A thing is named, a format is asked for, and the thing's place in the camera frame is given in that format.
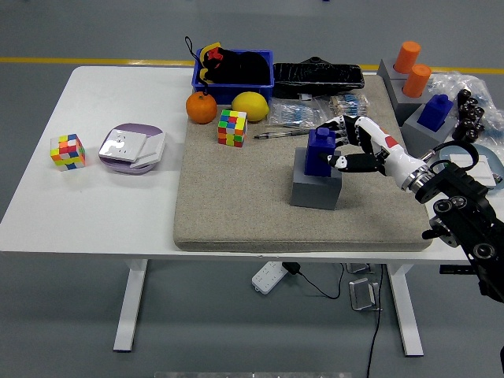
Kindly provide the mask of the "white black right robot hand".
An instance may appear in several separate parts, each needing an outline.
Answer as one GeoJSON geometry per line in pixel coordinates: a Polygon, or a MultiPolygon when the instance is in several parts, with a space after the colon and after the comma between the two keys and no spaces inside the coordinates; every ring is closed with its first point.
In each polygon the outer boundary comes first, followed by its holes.
{"type": "Polygon", "coordinates": [[[321,126],[334,131],[337,141],[362,149],[359,154],[319,154],[320,159],[340,172],[381,172],[404,191],[429,175],[424,161],[407,154],[394,137],[368,117],[342,115],[321,126]]]}

